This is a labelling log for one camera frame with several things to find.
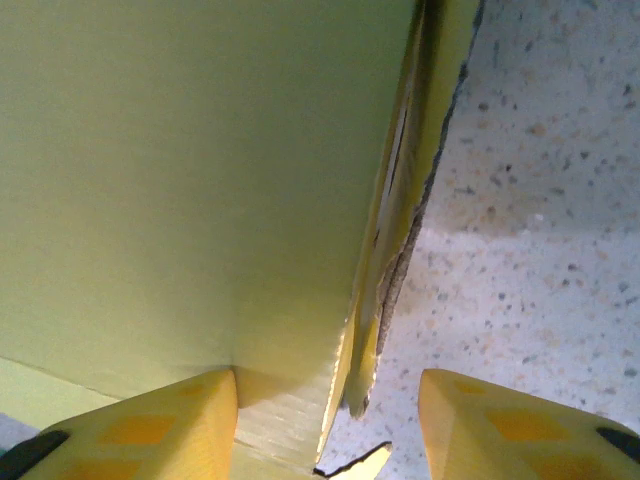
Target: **corrugated cardboard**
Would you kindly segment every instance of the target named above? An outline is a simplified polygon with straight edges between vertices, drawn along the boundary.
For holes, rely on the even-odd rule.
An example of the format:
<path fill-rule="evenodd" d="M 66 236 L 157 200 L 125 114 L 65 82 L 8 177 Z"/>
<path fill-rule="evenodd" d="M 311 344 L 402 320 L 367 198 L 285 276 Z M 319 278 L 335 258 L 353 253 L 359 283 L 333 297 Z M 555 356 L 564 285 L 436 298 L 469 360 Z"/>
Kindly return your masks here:
<path fill-rule="evenodd" d="M 372 384 L 476 8 L 1 2 L 0 410 L 45 426 L 231 365 L 233 478 L 310 475 L 349 370 L 354 411 Z"/>

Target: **cardboard edge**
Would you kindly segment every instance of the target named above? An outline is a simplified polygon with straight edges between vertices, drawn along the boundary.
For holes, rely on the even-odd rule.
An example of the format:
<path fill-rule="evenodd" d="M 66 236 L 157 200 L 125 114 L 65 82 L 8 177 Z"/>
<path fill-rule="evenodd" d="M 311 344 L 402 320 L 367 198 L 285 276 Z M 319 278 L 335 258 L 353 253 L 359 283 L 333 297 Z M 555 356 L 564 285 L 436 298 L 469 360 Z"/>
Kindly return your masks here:
<path fill-rule="evenodd" d="M 429 45 L 436 46 L 436 49 L 431 53 L 429 61 L 424 66 L 427 71 L 425 77 L 429 81 L 424 91 L 426 97 L 433 94 L 433 84 L 438 80 L 434 80 L 436 75 L 429 74 L 437 72 L 439 70 L 439 62 L 442 61 L 439 55 L 443 55 L 441 44 L 443 30 L 446 28 L 465 29 L 468 32 L 468 41 L 458 41 L 457 45 L 462 46 L 462 48 L 458 47 L 458 51 L 453 54 L 459 58 L 457 81 L 452 84 L 452 93 L 448 109 L 443 115 L 442 121 L 439 122 L 441 126 L 439 138 L 437 142 L 431 143 L 424 141 L 422 138 L 420 139 L 417 165 L 413 178 L 414 184 L 405 196 L 404 208 L 398 215 L 399 225 L 396 229 L 397 235 L 384 270 L 381 272 L 380 279 L 376 284 L 377 309 L 374 308 L 375 313 L 372 315 L 372 318 L 358 319 L 359 327 L 362 327 L 364 323 L 363 320 L 369 320 L 369 324 L 368 330 L 360 328 L 359 331 L 356 331 L 353 364 L 349 373 L 350 378 L 347 382 L 347 391 L 345 392 L 349 409 L 355 417 L 364 414 L 368 405 L 371 389 L 375 383 L 375 371 L 378 359 L 386 340 L 402 281 L 406 276 L 409 259 L 422 226 L 425 207 L 433 187 L 433 181 L 448 133 L 449 121 L 453 114 L 461 85 L 466 78 L 468 59 L 482 22 L 484 3 L 484 0 L 429 0 L 423 7 L 425 9 L 425 11 L 423 11 L 425 33 L 424 37 L 421 38 L 420 46 L 422 48 L 425 47 L 425 44 L 427 48 Z M 469 23 L 466 23 L 466 20 L 464 20 L 464 24 L 460 26 L 461 20 L 453 18 L 454 14 L 459 12 L 466 13 L 465 16 L 468 16 Z M 424 117 L 420 120 L 421 126 L 419 128 L 422 130 L 428 126 L 428 123 Z M 436 147 L 436 151 L 429 152 L 428 150 L 433 149 L 434 146 Z M 368 273 L 369 275 L 375 275 L 377 272 Z"/>

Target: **floor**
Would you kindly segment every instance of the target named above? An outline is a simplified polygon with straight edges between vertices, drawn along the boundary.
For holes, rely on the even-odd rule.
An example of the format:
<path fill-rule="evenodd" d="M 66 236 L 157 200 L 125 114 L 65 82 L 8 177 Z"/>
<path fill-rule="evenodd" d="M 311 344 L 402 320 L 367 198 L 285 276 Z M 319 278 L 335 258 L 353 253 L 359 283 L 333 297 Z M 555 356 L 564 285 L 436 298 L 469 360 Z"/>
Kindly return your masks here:
<path fill-rule="evenodd" d="M 640 431 L 640 1 L 489 0 L 371 404 L 320 467 L 378 443 L 426 479 L 440 367 Z M 31 430 L 0 418 L 0 448 Z"/>

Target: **torn cardboard edge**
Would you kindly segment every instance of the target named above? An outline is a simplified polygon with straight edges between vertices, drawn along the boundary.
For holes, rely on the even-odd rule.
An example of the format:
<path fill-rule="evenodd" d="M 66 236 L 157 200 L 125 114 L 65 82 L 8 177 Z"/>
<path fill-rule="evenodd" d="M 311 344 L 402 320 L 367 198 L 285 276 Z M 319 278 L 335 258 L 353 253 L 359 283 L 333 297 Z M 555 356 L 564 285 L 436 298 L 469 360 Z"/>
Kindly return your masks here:
<path fill-rule="evenodd" d="M 480 25 L 482 23 L 482 15 L 484 12 L 484 4 L 485 0 L 481 0 L 480 6 L 476 13 L 476 18 L 473 22 L 473 38 L 471 40 L 471 46 L 469 47 L 469 55 L 473 49 L 473 45 L 476 40 L 476 36 Z M 456 107 L 456 103 L 458 101 L 458 96 L 460 95 L 460 90 L 464 81 L 467 78 L 467 62 L 463 63 L 460 67 L 460 74 L 458 75 L 458 84 L 456 85 L 456 89 L 453 93 L 453 98 L 451 100 L 451 106 L 449 111 L 447 112 L 447 116 L 444 119 L 442 124 L 442 134 L 440 137 L 440 145 L 438 148 L 438 152 L 433 158 L 433 167 L 431 169 L 431 173 L 427 177 L 424 186 L 424 194 L 422 195 L 422 199 L 420 203 L 416 207 L 415 215 L 413 218 L 413 223 L 411 224 L 409 235 L 407 236 L 406 242 L 403 245 L 400 252 L 398 252 L 397 256 L 391 261 L 387 272 L 383 278 L 381 283 L 381 296 L 383 297 L 382 305 L 381 305 L 381 317 L 380 317 L 380 331 L 378 333 L 378 344 L 376 346 L 376 355 L 380 356 L 382 354 L 382 349 L 384 348 L 384 343 L 387 339 L 387 334 L 389 332 L 389 327 L 391 325 L 391 318 L 393 316 L 393 312 L 398 301 L 398 297 L 400 295 L 400 290 L 402 288 L 402 284 L 404 282 L 405 277 L 407 276 L 407 271 L 409 269 L 409 261 L 411 260 L 411 256 L 413 255 L 413 249 L 416 244 L 416 240 L 418 238 L 418 234 L 422 229 L 422 220 L 424 218 L 424 214 L 427 207 L 427 202 L 431 197 L 431 191 L 433 189 L 433 184 L 435 181 L 435 176 L 438 171 L 438 166 L 440 165 L 440 159 L 442 157 L 442 153 L 444 151 L 444 145 L 447 139 L 447 135 L 449 133 L 449 122 L 451 121 L 451 117 L 453 116 L 453 112 Z"/>
<path fill-rule="evenodd" d="M 374 480 L 387 463 L 391 451 L 391 442 L 383 442 L 331 474 L 314 469 L 314 477 L 334 480 Z"/>
<path fill-rule="evenodd" d="M 389 213 L 392 218 L 387 222 L 386 233 L 390 237 L 386 250 L 378 253 L 378 269 L 375 268 L 375 260 L 367 265 L 368 269 L 373 267 L 367 272 L 369 282 L 372 276 L 379 280 L 372 288 L 371 283 L 365 285 L 365 292 L 360 298 L 365 305 L 361 305 L 357 312 L 360 315 L 356 319 L 353 359 L 344 392 L 354 417 L 364 414 L 375 383 L 379 357 L 422 226 L 449 122 L 466 78 L 467 62 L 482 21 L 484 0 L 427 0 L 421 8 L 418 42 L 412 52 L 417 56 L 416 70 L 412 72 L 414 78 L 409 80 L 413 85 L 410 99 L 413 104 L 407 107 L 406 119 L 405 115 L 397 115 L 398 122 L 393 126 L 394 131 L 400 130 L 403 134 L 397 164 L 393 168 L 388 164 L 382 166 L 387 175 L 391 173 L 396 177 L 395 184 L 387 182 L 387 179 L 384 184 L 390 189 L 396 188 L 397 208 Z M 435 125 L 430 128 L 429 119 L 434 118 L 442 119 L 437 122 L 437 129 Z M 407 124 L 399 128 L 399 122 Z M 404 176 L 396 174 L 402 163 L 405 171 L 401 173 Z M 404 190 L 400 190 L 398 184 L 403 181 L 406 184 L 402 185 Z M 392 195 L 386 193 L 386 197 L 377 198 L 391 203 L 394 200 L 390 198 Z M 378 248 L 382 248 L 380 236 L 385 233 L 380 223 L 377 219 L 373 243 Z M 374 249 L 368 253 L 370 256 L 376 254 Z M 367 287 L 374 293 L 367 292 Z"/>

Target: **yellow cardboard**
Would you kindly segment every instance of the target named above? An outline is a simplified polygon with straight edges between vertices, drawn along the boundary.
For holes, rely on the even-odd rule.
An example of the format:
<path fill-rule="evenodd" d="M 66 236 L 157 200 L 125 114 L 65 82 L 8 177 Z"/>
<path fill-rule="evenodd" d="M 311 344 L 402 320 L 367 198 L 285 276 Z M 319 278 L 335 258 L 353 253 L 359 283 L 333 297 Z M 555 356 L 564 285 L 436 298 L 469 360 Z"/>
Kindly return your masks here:
<path fill-rule="evenodd" d="M 230 365 L 232 478 L 310 472 L 349 370 L 352 409 L 372 384 L 381 281 L 440 138 L 387 182 L 405 93 L 432 88 L 407 90 L 411 65 L 466 55 L 421 19 L 460 9 L 464 44 L 476 7 L 4 2 L 0 409 L 45 426 Z"/>

